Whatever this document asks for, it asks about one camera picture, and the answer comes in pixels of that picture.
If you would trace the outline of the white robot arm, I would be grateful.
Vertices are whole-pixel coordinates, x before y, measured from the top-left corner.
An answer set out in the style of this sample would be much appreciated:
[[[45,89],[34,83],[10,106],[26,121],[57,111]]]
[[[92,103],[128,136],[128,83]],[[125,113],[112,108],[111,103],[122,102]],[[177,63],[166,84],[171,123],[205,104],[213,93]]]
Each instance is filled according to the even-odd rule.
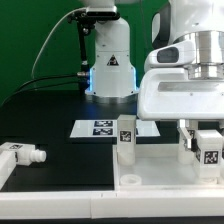
[[[95,65],[85,94],[98,100],[126,98],[133,82],[115,74],[109,59],[128,61],[112,30],[123,0],[81,0],[96,24]],[[188,121],[224,121],[224,0],[168,0],[152,19],[153,50],[144,64],[137,114],[142,120],[176,120],[192,147]]]

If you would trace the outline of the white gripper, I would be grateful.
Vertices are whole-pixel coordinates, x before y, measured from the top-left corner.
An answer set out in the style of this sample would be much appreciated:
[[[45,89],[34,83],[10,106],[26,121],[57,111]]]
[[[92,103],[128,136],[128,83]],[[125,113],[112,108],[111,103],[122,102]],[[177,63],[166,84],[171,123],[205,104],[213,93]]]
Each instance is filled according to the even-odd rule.
[[[141,120],[179,120],[186,150],[192,148],[188,120],[224,119],[224,80],[193,80],[185,65],[196,59],[196,46],[185,40],[152,51],[144,64],[137,115]]]

